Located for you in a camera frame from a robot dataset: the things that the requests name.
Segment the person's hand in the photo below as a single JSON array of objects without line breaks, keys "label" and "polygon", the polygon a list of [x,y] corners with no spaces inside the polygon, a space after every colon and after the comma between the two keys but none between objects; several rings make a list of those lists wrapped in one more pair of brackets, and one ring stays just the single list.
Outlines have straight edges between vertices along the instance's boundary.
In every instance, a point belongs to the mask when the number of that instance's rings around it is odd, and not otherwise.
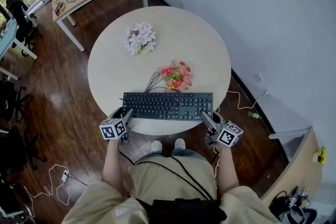
[{"label": "person's hand", "polygon": [[219,155],[221,154],[221,152],[224,152],[224,151],[231,151],[231,148],[220,143],[220,142],[216,142],[216,149],[219,153]]}]

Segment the keyboard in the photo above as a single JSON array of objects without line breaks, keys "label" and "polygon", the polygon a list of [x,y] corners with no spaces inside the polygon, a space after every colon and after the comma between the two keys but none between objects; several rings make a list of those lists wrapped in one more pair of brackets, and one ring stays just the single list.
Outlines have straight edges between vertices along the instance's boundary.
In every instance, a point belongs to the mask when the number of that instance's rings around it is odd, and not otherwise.
[{"label": "keyboard", "polygon": [[201,111],[213,116],[213,94],[125,92],[122,108],[122,116],[133,108],[134,118],[202,121]]}]

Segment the white round table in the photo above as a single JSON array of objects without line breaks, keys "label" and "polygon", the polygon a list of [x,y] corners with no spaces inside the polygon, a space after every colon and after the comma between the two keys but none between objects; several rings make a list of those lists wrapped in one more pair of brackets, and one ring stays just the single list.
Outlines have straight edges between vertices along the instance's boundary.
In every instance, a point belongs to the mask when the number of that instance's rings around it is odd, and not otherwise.
[{"label": "white round table", "polygon": [[[156,32],[154,52],[133,56],[123,44],[127,27],[146,22]],[[144,92],[153,72],[172,60],[184,61],[194,75],[186,92],[213,92],[213,107],[223,101],[231,78],[230,57],[220,35],[205,20],[183,9],[154,6],[133,10],[112,22],[92,48],[88,79],[92,95],[108,116],[122,106],[124,92]],[[157,86],[165,86],[162,80]],[[163,92],[155,89],[152,92]],[[133,131],[168,135],[201,122],[133,119]]]}]

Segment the wall outlet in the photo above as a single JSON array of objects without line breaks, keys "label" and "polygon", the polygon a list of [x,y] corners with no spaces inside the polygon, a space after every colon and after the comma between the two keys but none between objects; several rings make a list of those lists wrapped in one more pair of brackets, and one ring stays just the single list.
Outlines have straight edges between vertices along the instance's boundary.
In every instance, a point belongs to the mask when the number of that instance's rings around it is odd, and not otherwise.
[{"label": "wall outlet", "polygon": [[267,88],[267,90],[264,90],[264,94],[265,95],[272,95],[273,93],[272,93],[270,88]]},{"label": "wall outlet", "polygon": [[263,78],[262,78],[262,76],[259,73],[253,75],[253,78],[255,79],[256,82],[263,81]]},{"label": "wall outlet", "polygon": [[69,177],[70,173],[69,170],[64,170],[63,175],[62,175],[62,181],[65,183],[65,181],[67,181],[68,177]]}]

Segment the white sneaker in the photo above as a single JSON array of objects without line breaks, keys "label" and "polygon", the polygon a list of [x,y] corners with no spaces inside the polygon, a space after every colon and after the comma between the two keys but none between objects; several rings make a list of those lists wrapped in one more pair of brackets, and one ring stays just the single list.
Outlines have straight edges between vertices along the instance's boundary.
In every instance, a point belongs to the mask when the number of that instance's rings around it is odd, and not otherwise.
[{"label": "white sneaker", "polygon": [[177,148],[185,150],[185,142],[182,138],[176,139],[174,149],[177,149]]},{"label": "white sneaker", "polygon": [[162,152],[162,143],[159,140],[152,143],[151,152]]}]

